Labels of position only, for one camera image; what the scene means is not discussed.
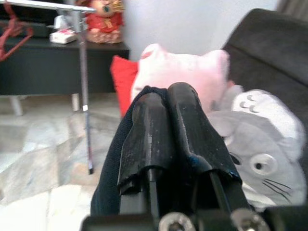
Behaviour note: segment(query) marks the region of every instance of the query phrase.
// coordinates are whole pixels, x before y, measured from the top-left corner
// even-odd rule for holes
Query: black tv stand
[[[6,43],[10,49],[21,38]],[[114,92],[110,64],[114,55],[128,58],[124,43],[87,43],[89,93]],[[47,38],[31,38],[0,62],[0,95],[81,93],[78,42],[61,45]]]

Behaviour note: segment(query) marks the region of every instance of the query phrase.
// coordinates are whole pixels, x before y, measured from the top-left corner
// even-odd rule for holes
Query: sofa cushion
[[[255,9],[233,32],[228,46],[308,86],[308,23]]]

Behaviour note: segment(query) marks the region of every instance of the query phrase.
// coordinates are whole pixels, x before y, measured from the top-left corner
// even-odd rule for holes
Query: metal screw
[[[159,221],[159,231],[196,231],[192,221],[183,213],[172,212]]]
[[[270,231],[265,220],[249,209],[240,208],[233,211],[231,219],[238,231]]]

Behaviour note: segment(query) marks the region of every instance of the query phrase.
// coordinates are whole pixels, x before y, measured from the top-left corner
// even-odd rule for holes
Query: metal pole
[[[0,0],[0,3],[9,3],[15,6],[25,6],[32,8],[41,8],[41,9],[49,9],[49,10],[64,10],[64,11],[81,11],[94,13],[96,10],[91,7],[83,7],[83,6],[74,6],[74,5],[66,5],[66,4],[58,4],[44,1],[31,1],[31,0]]]
[[[76,12],[78,26],[76,32],[79,39],[80,70],[81,70],[81,91],[82,91],[82,110],[85,114],[86,125],[86,142],[88,151],[88,170],[89,174],[93,173],[92,149],[90,139],[90,118],[89,118],[89,91],[88,91],[88,65],[87,65],[87,43],[83,22],[83,13]]]

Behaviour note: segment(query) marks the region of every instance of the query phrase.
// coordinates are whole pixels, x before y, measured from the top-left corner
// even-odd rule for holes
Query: cabinet leg
[[[10,96],[11,105],[13,107],[13,110],[15,112],[16,116],[22,116],[24,114],[23,108],[21,106],[20,100],[17,95]]]
[[[72,106],[73,106],[73,112],[80,110],[80,102],[79,102],[79,94],[72,94]]]

